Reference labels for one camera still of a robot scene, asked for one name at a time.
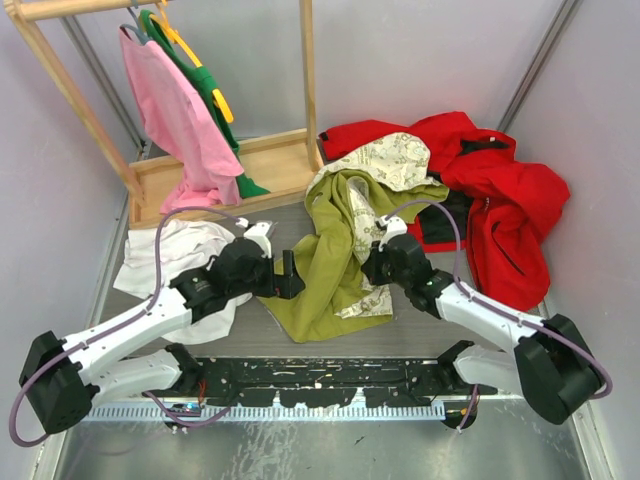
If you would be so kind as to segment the olive green jacket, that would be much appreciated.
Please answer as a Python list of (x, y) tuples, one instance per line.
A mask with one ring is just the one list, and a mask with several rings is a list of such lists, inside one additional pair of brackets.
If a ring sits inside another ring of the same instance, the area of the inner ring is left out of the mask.
[(293, 341), (324, 341), (392, 319), (389, 287), (372, 285), (361, 267), (383, 236), (377, 218), (399, 210), (411, 223), (424, 199), (447, 198), (448, 188), (427, 173), (429, 160), (421, 139), (393, 133), (316, 174), (304, 200), (315, 231), (293, 248), (306, 287), (291, 300), (263, 302)]

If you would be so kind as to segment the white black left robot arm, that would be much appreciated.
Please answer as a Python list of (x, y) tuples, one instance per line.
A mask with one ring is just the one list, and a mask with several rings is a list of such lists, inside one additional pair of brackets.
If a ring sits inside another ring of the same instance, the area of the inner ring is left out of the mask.
[(79, 423), (92, 408), (143, 391), (194, 393), (197, 362), (172, 344), (139, 360), (130, 354), (173, 331), (199, 323), (245, 294), (293, 299), (305, 288), (292, 251), (282, 272), (255, 239), (240, 237), (203, 265), (185, 270), (138, 309), (65, 338), (47, 331), (36, 337), (24, 362), (20, 399), (27, 400), (47, 435)]

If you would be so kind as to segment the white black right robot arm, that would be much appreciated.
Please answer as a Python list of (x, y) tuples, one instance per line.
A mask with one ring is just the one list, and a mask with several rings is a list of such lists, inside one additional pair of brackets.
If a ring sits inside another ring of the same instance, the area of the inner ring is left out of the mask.
[(401, 287), (414, 308), (460, 325), (493, 344), (460, 341), (439, 358), (444, 390), (459, 394), (484, 385), (523, 397), (544, 420), (559, 425), (589, 400), (608, 395), (610, 376), (577, 326), (510, 308), (435, 269), (408, 234), (375, 241), (362, 271), (376, 286)]

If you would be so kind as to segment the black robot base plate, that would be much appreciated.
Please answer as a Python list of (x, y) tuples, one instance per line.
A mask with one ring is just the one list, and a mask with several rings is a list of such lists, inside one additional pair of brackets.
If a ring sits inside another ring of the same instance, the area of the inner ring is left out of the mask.
[(466, 397), (472, 386), (452, 368), (421, 358), (197, 357), (185, 386), (154, 390), (160, 398), (201, 399), (207, 406), (346, 407), (364, 396), (367, 408), (430, 406)]

